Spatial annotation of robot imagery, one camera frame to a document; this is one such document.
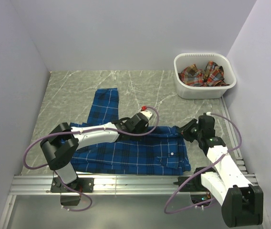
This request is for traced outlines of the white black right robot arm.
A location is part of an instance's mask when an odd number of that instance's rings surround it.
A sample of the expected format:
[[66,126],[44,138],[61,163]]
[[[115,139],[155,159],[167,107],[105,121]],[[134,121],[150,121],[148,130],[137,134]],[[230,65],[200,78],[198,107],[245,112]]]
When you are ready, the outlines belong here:
[[185,191],[191,184],[196,191],[209,192],[221,205],[223,220],[229,228],[261,225],[263,191],[242,174],[223,139],[216,136],[214,125],[214,114],[207,112],[179,128],[186,141],[197,141],[212,164],[197,168],[178,189]]

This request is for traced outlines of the blue plaid long sleeve shirt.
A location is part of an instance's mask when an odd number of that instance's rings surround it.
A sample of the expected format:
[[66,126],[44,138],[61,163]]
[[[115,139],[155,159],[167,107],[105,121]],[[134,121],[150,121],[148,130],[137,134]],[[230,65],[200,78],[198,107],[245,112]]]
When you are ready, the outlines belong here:
[[[95,92],[87,123],[91,127],[118,119],[117,88]],[[178,127],[158,126],[139,141],[100,143],[77,150],[71,164],[78,172],[128,175],[182,175],[191,170],[187,149]]]

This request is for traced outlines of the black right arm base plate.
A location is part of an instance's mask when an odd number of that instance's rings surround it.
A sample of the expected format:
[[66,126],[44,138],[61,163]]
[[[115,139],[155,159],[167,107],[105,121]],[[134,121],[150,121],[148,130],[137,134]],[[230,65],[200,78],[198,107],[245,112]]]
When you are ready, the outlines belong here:
[[[181,186],[182,183],[184,183],[188,178],[190,178],[190,176],[178,177],[177,181],[175,181],[173,184]],[[207,189],[204,186],[202,186],[200,176],[193,178],[191,181],[185,184],[180,190],[180,192],[204,192],[204,191],[207,191]]]

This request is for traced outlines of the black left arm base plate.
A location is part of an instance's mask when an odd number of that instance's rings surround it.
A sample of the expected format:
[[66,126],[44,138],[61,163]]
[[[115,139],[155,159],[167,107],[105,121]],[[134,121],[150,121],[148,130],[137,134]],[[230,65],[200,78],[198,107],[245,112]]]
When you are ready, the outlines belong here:
[[[77,178],[75,181],[67,185],[69,188],[83,192],[83,193],[92,193],[94,187],[94,178]],[[64,187],[58,177],[53,178],[52,185],[50,189],[51,193],[67,193],[71,190]]]

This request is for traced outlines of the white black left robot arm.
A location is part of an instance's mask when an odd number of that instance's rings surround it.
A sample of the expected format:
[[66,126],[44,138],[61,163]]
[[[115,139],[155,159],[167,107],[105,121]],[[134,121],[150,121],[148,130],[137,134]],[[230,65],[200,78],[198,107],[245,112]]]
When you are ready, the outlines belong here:
[[145,110],[131,118],[122,118],[104,125],[92,127],[70,127],[67,123],[59,124],[52,133],[74,132],[48,137],[41,141],[40,147],[50,170],[55,171],[62,180],[62,186],[68,192],[79,186],[78,176],[71,164],[76,150],[99,143],[114,143],[130,140],[136,135],[143,135],[148,130],[153,117],[151,111]]

